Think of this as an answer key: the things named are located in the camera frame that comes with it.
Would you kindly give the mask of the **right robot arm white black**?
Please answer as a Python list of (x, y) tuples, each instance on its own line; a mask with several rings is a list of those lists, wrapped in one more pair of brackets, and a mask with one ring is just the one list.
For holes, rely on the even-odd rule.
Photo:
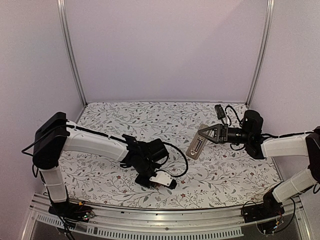
[(255, 160), (283, 156), (308, 158), (305, 169), (266, 192), (262, 203), (242, 207), (245, 223), (284, 214), (283, 202), (303, 194), (320, 181), (320, 128), (275, 136), (262, 133), (263, 121), (257, 111), (246, 110), (240, 127), (216, 124), (198, 130), (200, 136), (215, 144), (243, 144), (246, 153)]

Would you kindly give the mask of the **black battery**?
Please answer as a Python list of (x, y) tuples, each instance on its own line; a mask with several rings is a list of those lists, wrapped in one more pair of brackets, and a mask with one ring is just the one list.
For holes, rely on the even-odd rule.
[(203, 143), (203, 140), (201, 140), (201, 139), (197, 140), (197, 144), (196, 144), (195, 149), (194, 149), (195, 152), (199, 151), (199, 149), (201, 148), (202, 143)]

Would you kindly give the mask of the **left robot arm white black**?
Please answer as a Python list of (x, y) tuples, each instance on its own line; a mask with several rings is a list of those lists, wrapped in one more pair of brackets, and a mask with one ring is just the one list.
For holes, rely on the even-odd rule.
[(120, 162), (122, 168), (133, 167), (138, 173), (135, 182), (145, 188), (156, 184), (176, 186), (173, 177), (160, 170), (158, 161), (169, 157), (160, 139), (144, 142), (126, 134), (117, 138), (80, 127), (67, 120), (64, 112), (54, 114), (36, 131), (30, 147), (33, 165), (39, 170), (48, 191), (49, 212), (61, 218), (85, 222), (94, 215), (91, 207), (69, 200), (59, 166), (63, 151), (103, 156)]

